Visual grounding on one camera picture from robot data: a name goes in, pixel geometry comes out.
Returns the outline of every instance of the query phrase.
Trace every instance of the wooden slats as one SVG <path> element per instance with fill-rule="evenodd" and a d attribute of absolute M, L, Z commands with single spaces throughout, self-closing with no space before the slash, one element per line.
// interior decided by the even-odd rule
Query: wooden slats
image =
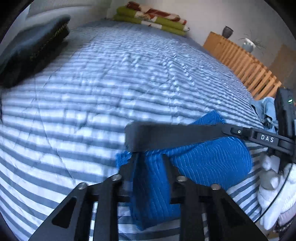
<path fill-rule="evenodd" d="M 252 54 L 221 35 L 210 32 L 203 47 L 233 71 L 254 99 L 273 97 L 281 86 L 277 77 Z"/>
<path fill-rule="evenodd" d="M 270 75 L 271 75 L 271 71 L 268 71 L 267 74 L 264 76 L 264 78 L 259 82 L 256 88 L 252 91 L 251 93 L 252 96 L 255 96 L 257 93 L 259 93 L 259 90 L 262 89 L 262 87 L 268 83 L 268 79 Z"/>
<path fill-rule="evenodd" d="M 260 100 L 263 97 L 266 97 L 266 92 L 274 85 L 276 81 L 276 76 L 270 77 L 268 84 L 263 88 L 263 90 L 255 97 L 255 100 Z"/>

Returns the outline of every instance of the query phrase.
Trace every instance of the blue and white striped duvet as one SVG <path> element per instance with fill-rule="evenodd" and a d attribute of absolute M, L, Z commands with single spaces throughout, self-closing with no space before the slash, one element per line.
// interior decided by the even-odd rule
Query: blue and white striped duvet
<path fill-rule="evenodd" d="M 262 128 L 250 93 L 190 39 L 102 21 L 67 40 L 42 72 L 2 95 L 0 211 L 20 240 L 78 183 L 117 173 L 115 155 L 124 150 L 130 121 L 189 124 L 217 110 L 228 123 Z M 247 146 L 253 168 L 228 193 L 254 220 L 265 149 Z M 128 207 L 118 209 L 120 240 L 178 240 L 178 220 L 139 231 Z"/>

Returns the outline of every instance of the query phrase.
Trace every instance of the folded blanket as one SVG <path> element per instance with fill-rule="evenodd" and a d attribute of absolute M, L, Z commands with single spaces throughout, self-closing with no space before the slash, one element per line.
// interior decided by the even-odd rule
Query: folded blanket
<path fill-rule="evenodd" d="M 212 111 L 194 124 L 212 125 L 218 122 L 224 120 Z M 239 183 L 252 167 L 247 147 L 234 137 L 145 152 L 145 160 L 139 161 L 136 166 L 130 202 L 134 223 L 142 230 L 180 217 L 180 206 L 170 204 L 170 186 L 161 154 L 168 155 L 181 174 L 194 182 L 206 186 L 218 183 L 225 190 Z M 127 151 L 118 154 L 117 167 L 126 164 L 130 156 Z"/>
<path fill-rule="evenodd" d="M 276 119 L 276 109 L 274 107 L 274 98 L 265 97 L 262 100 L 251 100 L 251 107 L 264 125 L 266 131 L 277 133 L 279 123 Z"/>
<path fill-rule="evenodd" d="M 168 26 L 168 27 L 175 28 L 175 29 L 179 29 L 179 30 L 182 30 L 185 32 L 187 32 L 189 30 L 189 28 L 186 25 L 183 25 L 181 23 L 173 22 L 171 20 L 168 20 L 168 19 L 162 18 L 162 17 L 157 17 L 154 14 L 148 14 L 148 13 L 143 13 L 141 11 L 129 9 L 125 6 L 119 7 L 117 9 L 117 13 L 119 15 L 131 17 L 131 18 L 139 18 L 139 19 L 142 19 L 145 21 L 161 24 L 161 25 Z"/>
<path fill-rule="evenodd" d="M 286 212 L 282 213 L 279 216 L 278 223 L 280 226 L 284 226 L 289 221 L 291 221 L 292 218 L 294 218 L 296 215 L 296 203 Z"/>
<path fill-rule="evenodd" d="M 183 25 L 185 25 L 187 23 L 187 21 L 185 19 L 181 19 L 180 16 L 177 14 L 163 12 L 163 11 L 160 11 L 157 9 L 153 9 L 153 8 L 146 6 L 146 5 L 141 5 L 141 4 L 133 2 L 133 1 L 128 2 L 126 7 L 133 9 L 133 10 L 141 11 L 143 13 L 153 14 L 154 16 L 157 16 L 157 17 L 163 17 L 163 18 L 172 20 L 174 22 L 179 22 Z"/>
<path fill-rule="evenodd" d="M 173 33 L 173 34 L 181 35 L 181 36 L 185 35 L 184 31 L 181 31 L 181 30 L 178 30 L 178 29 L 175 29 L 175 28 L 171 28 L 171 27 L 168 27 L 168 26 L 164 26 L 164 25 L 161 25 L 161 24 L 144 21 L 144 20 L 141 20 L 141 19 L 138 19 L 138 18 L 130 18 L 130 17 L 127 17 L 127 16 L 116 14 L 116 15 L 114 15 L 113 19 L 115 21 L 123 21 L 123 22 L 143 24 L 143 25 L 158 28 L 158 29 L 161 29 L 161 30 Z"/>

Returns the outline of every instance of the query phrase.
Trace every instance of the blue quilted fabric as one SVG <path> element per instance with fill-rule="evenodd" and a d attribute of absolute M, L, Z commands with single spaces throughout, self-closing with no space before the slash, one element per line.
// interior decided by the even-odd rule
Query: blue quilted fabric
<path fill-rule="evenodd" d="M 224 122 L 212 111 L 193 124 L 205 125 Z M 245 144 L 234 137 L 222 137 L 200 144 L 173 149 L 147 151 L 145 161 L 138 162 L 130 203 L 134 223 L 144 230 L 159 223 L 178 219 L 180 206 L 170 203 L 170 186 L 160 157 L 165 153 L 181 174 L 196 183 L 210 186 L 220 184 L 225 190 L 239 183 L 252 167 Z M 126 164 L 131 154 L 127 151 L 116 157 L 117 167 Z"/>

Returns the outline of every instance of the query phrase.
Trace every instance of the black metal bracket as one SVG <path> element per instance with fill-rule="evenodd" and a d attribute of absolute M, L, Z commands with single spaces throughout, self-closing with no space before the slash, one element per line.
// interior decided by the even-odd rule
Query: black metal bracket
<path fill-rule="evenodd" d="M 129 162 L 99 184 L 80 183 L 47 217 L 29 241 L 88 241 L 93 204 L 98 202 L 94 241 L 118 241 L 117 203 L 129 202 L 133 174 L 139 159 L 133 153 Z M 210 240 L 267 240 L 241 208 L 220 188 L 194 183 L 181 176 L 163 155 L 171 185 L 171 204 L 181 205 L 180 241 L 204 241 L 202 205 L 207 214 Z"/>
<path fill-rule="evenodd" d="M 243 140 L 260 144 L 262 146 L 272 148 L 281 153 L 292 156 L 294 154 L 294 140 L 280 136 L 269 131 L 256 128 L 246 128 L 231 124 L 223 124 L 222 132 L 225 135 L 237 137 Z"/>

